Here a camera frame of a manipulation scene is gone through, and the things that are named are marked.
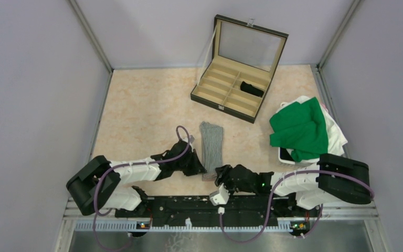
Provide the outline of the grey striped underwear orange trim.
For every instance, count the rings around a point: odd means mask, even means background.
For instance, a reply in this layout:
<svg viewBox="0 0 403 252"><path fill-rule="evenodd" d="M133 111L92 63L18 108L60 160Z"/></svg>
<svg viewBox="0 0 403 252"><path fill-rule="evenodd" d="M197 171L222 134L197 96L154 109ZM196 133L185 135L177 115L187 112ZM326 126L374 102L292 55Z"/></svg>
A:
<svg viewBox="0 0 403 252"><path fill-rule="evenodd" d="M222 144L224 138L224 128L203 121L199 125L201 134L201 146L203 148L203 165L206 173L203 174L202 180L214 181L216 177L215 169L223 166Z"/></svg>

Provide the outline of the black underwear with beige waistband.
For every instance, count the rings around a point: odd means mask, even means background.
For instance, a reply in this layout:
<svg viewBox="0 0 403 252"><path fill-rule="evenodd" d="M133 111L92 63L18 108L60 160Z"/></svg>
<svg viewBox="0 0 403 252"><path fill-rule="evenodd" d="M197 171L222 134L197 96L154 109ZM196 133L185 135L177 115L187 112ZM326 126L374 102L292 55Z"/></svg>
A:
<svg viewBox="0 0 403 252"><path fill-rule="evenodd" d="M240 90L243 92L246 92L248 94L251 94L253 96L256 96L256 97L263 97L263 95L264 95L263 90L256 88L255 86L253 86L249 83L246 83L245 81L243 81L240 84Z"/></svg>

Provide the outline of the black leather compartment box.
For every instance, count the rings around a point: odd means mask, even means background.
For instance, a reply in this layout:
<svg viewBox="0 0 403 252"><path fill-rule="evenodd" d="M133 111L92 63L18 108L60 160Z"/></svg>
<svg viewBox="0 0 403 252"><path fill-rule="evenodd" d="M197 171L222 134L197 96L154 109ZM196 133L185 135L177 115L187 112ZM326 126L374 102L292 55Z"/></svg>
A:
<svg viewBox="0 0 403 252"><path fill-rule="evenodd" d="M289 35L217 14L201 73L191 100L254 123L271 86ZM256 97L240 90L245 81L264 91Z"/></svg>

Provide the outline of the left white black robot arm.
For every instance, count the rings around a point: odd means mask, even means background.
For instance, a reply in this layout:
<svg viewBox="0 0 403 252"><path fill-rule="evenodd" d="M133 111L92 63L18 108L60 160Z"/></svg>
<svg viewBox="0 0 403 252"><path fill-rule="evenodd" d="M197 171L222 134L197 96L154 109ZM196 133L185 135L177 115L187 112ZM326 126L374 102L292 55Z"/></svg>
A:
<svg viewBox="0 0 403 252"><path fill-rule="evenodd" d="M132 184L167 179L176 171L186 176L207 172L187 139L141 160L110 161L99 155L67 182L66 189L84 216L102 215L102 208L110 208L124 209L141 217L147 211L146 195Z"/></svg>

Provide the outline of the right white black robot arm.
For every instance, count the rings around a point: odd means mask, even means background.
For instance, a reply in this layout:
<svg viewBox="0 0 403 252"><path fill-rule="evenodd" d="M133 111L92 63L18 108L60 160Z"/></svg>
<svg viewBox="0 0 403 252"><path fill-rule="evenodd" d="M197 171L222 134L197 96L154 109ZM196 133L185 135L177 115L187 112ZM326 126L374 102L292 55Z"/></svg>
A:
<svg viewBox="0 0 403 252"><path fill-rule="evenodd" d="M235 192L258 196L294 194L287 201L287 210L293 216L301 216L325 203L366 205L374 198L368 165L332 154L322 154L316 163L291 172L256 173L243 165L224 165L215 171L217 190L209 196L215 206L227 204Z"/></svg>

